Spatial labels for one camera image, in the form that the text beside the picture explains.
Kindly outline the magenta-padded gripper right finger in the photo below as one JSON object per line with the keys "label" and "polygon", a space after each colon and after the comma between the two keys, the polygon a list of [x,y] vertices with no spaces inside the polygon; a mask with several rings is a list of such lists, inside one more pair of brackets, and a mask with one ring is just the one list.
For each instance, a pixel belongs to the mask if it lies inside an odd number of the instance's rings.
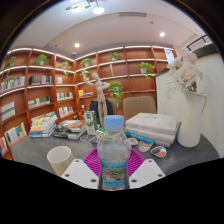
{"label": "magenta-padded gripper right finger", "polygon": [[135,189],[165,177],[153,159],[145,159],[140,153],[132,149],[127,162],[129,188]]}

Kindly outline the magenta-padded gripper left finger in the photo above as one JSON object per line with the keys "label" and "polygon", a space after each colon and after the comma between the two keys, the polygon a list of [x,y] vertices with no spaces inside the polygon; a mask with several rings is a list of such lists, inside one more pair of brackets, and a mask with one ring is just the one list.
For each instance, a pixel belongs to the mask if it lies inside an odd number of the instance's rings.
{"label": "magenta-padded gripper left finger", "polygon": [[99,177],[86,165],[82,159],[74,159],[62,178],[83,188],[97,189]]}

